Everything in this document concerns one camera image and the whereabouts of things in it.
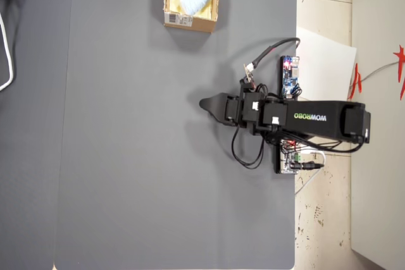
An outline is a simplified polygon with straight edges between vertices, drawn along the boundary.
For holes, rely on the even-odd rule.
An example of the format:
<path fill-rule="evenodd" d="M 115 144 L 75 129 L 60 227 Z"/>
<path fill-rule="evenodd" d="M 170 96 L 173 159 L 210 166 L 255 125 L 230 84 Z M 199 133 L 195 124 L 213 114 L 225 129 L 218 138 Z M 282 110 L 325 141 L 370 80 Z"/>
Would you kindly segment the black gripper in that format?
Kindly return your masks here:
<path fill-rule="evenodd" d="M 226 122 L 246 128 L 248 123 L 257 122 L 261 109 L 261 94 L 259 92 L 245 93 L 240 99 L 238 96 L 219 93 L 199 101 L 201 109 L 208 113 L 218 123 Z"/>

